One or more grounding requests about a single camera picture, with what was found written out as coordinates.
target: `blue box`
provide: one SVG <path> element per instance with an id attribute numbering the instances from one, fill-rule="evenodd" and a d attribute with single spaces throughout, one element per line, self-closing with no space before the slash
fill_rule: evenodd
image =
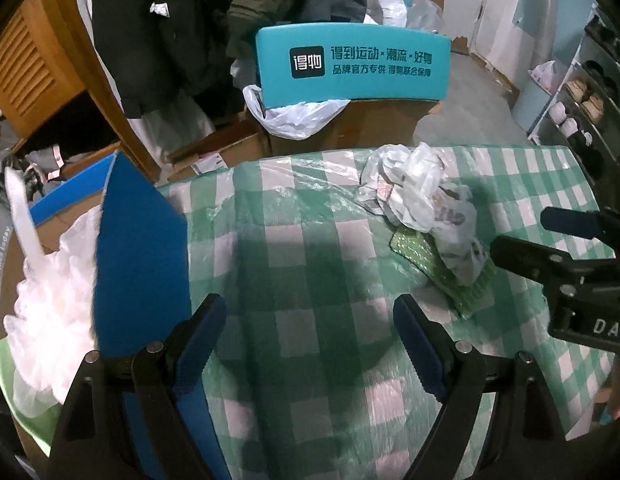
<path id="1" fill-rule="evenodd" d="M 328 99 L 442 100 L 450 38 L 367 23 L 262 28 L 257 63 L 266 108 Z"/>
<path id="2" fill-rule="evenodd" d="M 165 340 L 179 322 L 190 318 L 187 222 L 123 153 L 116 152 L 63 183 L 30 208 L 43 246 L 57 250 L 59 235 L 79 215 L 99 203 L 102 212 L 94 256 L 94 332 L 99 352 L 107 357 L 119 357 L 133 354 L 151 341 Z M 19 272 L 22 265 L 23 255 L 16 236 L 12 235 L 6 249 L 7 270 L 0 276 L 1 320 L 5 314 L 13 314 L 16 284 L 23 279 Z M 5 390 L 3 393 L 8 397 L 14 419 L 48 455 L 58 406 L 37 418 L 25 418 L 15 411 Z M 190 437 L 215 477 L 231 480 L 216 440 L 203 383 L 175 397 Z M 150 478 L 161 480 L 163 473 L 154 456 L 136 395 L 124 394 L 123 403 L 141 467 Z M 30 456 L 29 446 L 32 444 L 24 442 Z"/>

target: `beige shoe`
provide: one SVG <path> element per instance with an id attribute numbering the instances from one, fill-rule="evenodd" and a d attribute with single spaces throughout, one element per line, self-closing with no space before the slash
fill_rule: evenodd
<path id="1" fill-rule="evenodd" d="M 568 81 L 565 84 L 565 88 L 567 89 L 568 94 L 570 94 L 577 103 L 580 103 L 583 100 L 586 92 L 588 91 L 588 86 L 585 81 L 578 78 Z"/>
<path id="2" fill-rule="evenodd" d="M 603 117 L 603 100 L 597 94 L 592 94 L 590 98 L 581 105 L 581 109 L 592 121 L 592 124 L 598 124 Z"/>

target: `green and white checkered tablecloth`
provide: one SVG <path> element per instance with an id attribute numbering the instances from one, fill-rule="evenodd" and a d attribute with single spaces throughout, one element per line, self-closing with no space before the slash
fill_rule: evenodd
<path id="1" fill-rule="evenodd" d="M 538 222 L 549 205 L 596 208 L 567 149 L 437 151 L 447 176 L 471 187 L 485 244 L 508 233 L 573 257 L 612 255 Z M 163 188 L 187 216 L 193 308 L 209 292 L 228 304 L 203 385 L 234 479 L 398 479 L 437 416 L 391 316 L 395 298 L 421 294 L 427 279 L 390 250 L 393 227 L 353 199 L 371 152 L 270 158 Z M 470 319 L 425 310 L 484 353 L 531 351 L 565 430 L 610 371 L 611 355 L 550 338 L 541 287 L 502 270 Z M 458 478 L 474 469 L 492 398 Z"/>

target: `white strap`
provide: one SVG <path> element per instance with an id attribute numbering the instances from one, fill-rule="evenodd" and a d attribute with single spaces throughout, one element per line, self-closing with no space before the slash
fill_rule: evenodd
<path id="1" fill-rule="evenodd" d="M 26 185 L 20 173 L 12 168 L 5 168 L 5 190 L 10 200 L 10 211 L 18 243 L 31 269 L 40 277 L 45 270 L 45 253 L 27 205 Z"/>

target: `shoe rack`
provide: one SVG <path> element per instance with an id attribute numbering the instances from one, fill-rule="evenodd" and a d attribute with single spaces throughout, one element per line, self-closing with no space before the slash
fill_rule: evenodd
<path id="1" fill-rule="evenodd" d="M 544 146 L 567 146 L 586 176 L 599 207 L 620 212 L 620 41 L 606 16 L 593 6 L 565 76 L 552 94 L 528 139 Z M 569 128 L 550 110 L 563 104 Z"/>

